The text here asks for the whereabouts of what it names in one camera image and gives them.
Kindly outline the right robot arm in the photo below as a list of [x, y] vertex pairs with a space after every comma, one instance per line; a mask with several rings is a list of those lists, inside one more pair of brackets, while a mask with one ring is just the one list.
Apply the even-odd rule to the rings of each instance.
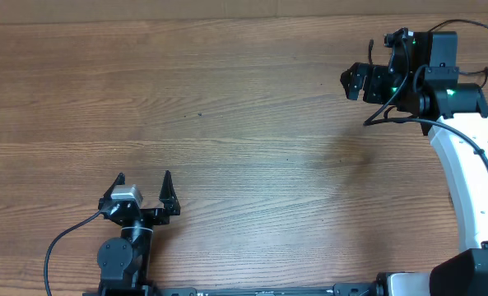
[[376, 104], [374, 126], [419, 123], [439, 157], [458, 222], [459, 254], [431, 271], [382, 272], [360, 295], [488, 295], [488, 103], [482, 88], [459, 81], [458, 37], [453, 31], [384, 37], [387, 65], [354, 63], [340, 82], [350, 100]]

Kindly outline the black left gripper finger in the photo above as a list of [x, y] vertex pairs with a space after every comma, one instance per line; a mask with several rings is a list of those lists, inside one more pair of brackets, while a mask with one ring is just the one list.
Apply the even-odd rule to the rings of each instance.
[[171, 172], [165, 171], [165, 176], [160, 190], [159, 201], [166, 210], [179, 210], [180, 204], [174, 190]]
[[112, 185], [105, 191], [102, 199], [109, 200], [111, 198], [113, 190], [119, 186], [119, 185], [124, 185], [125, 184], [125, 174], [123, 172], [120, 172], [116, 179], [113, 181]]

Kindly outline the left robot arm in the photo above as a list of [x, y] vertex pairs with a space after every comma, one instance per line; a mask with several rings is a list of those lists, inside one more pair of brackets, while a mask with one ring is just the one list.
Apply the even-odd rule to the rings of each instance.
[[142, 194], [135, 184], [127, 185], [120, 173], [100, 198], [98, 210], [106, 220], [121, 227], [118, 237], [106, 240], [97, 252], [100, 268], [98, 295], [159, 295], [148, 279], [154, 230], [180, 214], [171, 172], [166, 171], [160, 190], [161, 207], [143, 208]]

